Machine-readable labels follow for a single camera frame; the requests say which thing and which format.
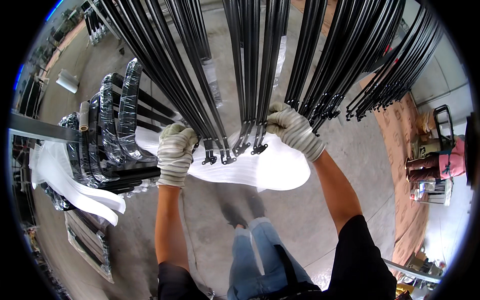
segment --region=person's leg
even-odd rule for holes
[[[410,160],[406,163],[407,168],[433,168],[438,167],[438,155],[431,154],[425,158]]]
[[[412,170],[408,175],[410,181],[421,181],[435,178],[440,178],[440,169],[438,167]]]
[[[229,285],[242,280],[261,276],[252,247],[252,235],[248,229],[237,226],[232,246],[233,263],[230,269]]]
[[[259,217],[254,219],[252,222],[250,222],[249,228],[253,237],[255,238],[255,243],[257,245],[260,258],[262,259],[262,265],[264,266],[266,275],[278,271],[285,271],[278,252],[274,247],[274,245],[281,245],[283,249],[285,249],[288,258],[292,262],[298,282],[307,281],[312,283],[312,280],[308,276],[307,272],[285,248],[285,245],[280,240],[278,233],[267,217]]]

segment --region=pink jacket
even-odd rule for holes
[[[460,176],[465,173],[465,142],[455,136],[455,147],[452,149],[450,158],[448,154],[441,154],[438,157],[438,164],[441,179]]]

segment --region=brown pants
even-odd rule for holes
[[[407,162],[407,168],[420,168],[421,170],[410,171],[411,181],[421,181],[433,178],[440,178],[440,167],[438,164],[438,154],[431,154],[425,158],[415,159]]]

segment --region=concrete floor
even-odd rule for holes
[[[302,14],[292,7],[286,60],[272,101],[284,99],[301,19]],[[230,39],[223,11],[209,12],[205,22],[224,99],[220,114],[227,133],[232,134],[239,128],[238,103]],[[325,37],[322,36],[307,82],[310,81],[324,41]],[[45,94],[40,119],[57,123],[62,116],[78,110],[81,101],[96,93],[101,79],[107,73],[125,72],[126,64],[133,55],[125,46],[122,56],[118,48],[119,42],[113,35],[108,35],[93,47],[88,44],[86,30],[82,31],[49,71],[48,76],[52,81]],[[54,82],[62,68],[79,76],[77,94],[67,92]],[[141,80],[141,88],[169,105],[145,75]],[[342,112],[349,99],[359,91],[358,85],[352,87],[341,108]],[[391,259],[395,235],[394,188],[390,163],[375,117],[369,116],[362,122],[346,122],[341,114],[339,118],[327,122],[319,134],[357,192],[371,235],[382,257]],[[228,191],[230,196],[220,191]],[[186,187],[181,194],[180,205],[192,276],[198,284],[212,288],[219,299],[226,299],[228,289],[233,228],[223,218],[218,203],[220,199],[234,203],[250,221],[252,217],[248,214],[244,194],[242,186],[219,185],[191,176],[187,177]],[[326,289],[337,236],[313,169],[309,180],[301,187],[285,192],[266,190],[260,196],[267,209],[267,217],[272,220],[285,246],[305,267],[314,283]],[[35,191],[40,247],[74,299],[148,299],[156,293],[156,202],[155,189],[127,198],[125,214],[119,216],[116,227],[109,228],[108,241],[115,281],[115,284],[111,284],[83,261],[68,243],[63,213],[53,209],[42,191]]]

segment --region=black shoe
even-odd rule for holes
[[[265,206],[259,195],[247,198],[248,207],[252,211],[253,218],[261,218],[265,216]]]
[[[235,229],[237,225],[242,225],[247,228],[247,221],[240,215],[240,212],[229,203],[223,203],[220,207],[223,213],[223,217],[228,221],[230,225]]]

